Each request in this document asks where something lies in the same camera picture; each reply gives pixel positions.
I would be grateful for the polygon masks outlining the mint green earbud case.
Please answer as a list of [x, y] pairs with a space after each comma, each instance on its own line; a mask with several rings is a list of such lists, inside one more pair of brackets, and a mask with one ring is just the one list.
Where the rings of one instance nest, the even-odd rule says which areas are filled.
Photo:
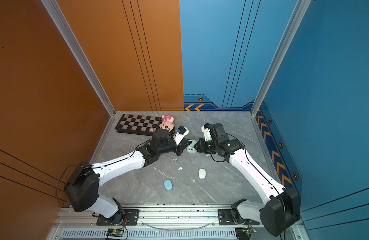
[[197, 143], [197, 140], [190, 140], [190, 144], [187, 146], [187, 152], [188, 153], [197, 153], [198, 151], [195, 149], [195, 144]]

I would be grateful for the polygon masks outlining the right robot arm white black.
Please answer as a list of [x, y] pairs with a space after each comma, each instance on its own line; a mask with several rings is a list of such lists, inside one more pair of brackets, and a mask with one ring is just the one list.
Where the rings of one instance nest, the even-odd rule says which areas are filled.
[[294, 188], [286, 189], [267, 174], [241, 141], [229, 138], [222, 124], [205, 124], [202, 132], [204, 137], [194, 146], [197, 152], [218, 154], [224, 158], [240, 171], [261, 198], [259, 203], [241, 199], [232, 204], [231, 217], [234, 223], [259, 222], [277, 237], [300, 220], [301, 196]]

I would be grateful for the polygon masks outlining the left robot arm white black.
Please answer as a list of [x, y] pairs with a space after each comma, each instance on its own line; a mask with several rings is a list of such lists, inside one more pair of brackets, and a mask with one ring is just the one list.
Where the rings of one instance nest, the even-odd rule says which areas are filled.
[[82, 162], [75, 165], [75, 170], [64, 185], [64, 192], [73, 210], [91, 211], [104, 218], [110, 225], [124, 225], [124, 209], [115, 198], [99, 193], [99, 187], [125, 173], [151, 165], [163, 154], [175, 153], [180, 156], [191, 144], [191, 141], [186, 139], [189, 132], [184, 126], [173, 132], [158, 129], [150, 139], [138, 145], [130, 154], [107, 162]]

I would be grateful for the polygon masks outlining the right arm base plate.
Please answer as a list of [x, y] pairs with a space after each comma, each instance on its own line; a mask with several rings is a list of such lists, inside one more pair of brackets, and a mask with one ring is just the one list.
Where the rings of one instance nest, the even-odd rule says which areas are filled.
[[258, 226], [259, 222], [253, 220], [238, 220], [234, 215], [232, 209], [218, 209], [218, 220], [220, 226], [229, 225], [248, 225], [248, 226]]

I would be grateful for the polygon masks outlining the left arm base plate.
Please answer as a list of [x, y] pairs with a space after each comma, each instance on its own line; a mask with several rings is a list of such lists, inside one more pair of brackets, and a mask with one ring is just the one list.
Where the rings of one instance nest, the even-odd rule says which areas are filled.
[[114, 216], [105, 218], [99, 215], [97, 218], [97, 226], [136, 226], [139, 217], [138, 209], [121, 210], [115, 213]]

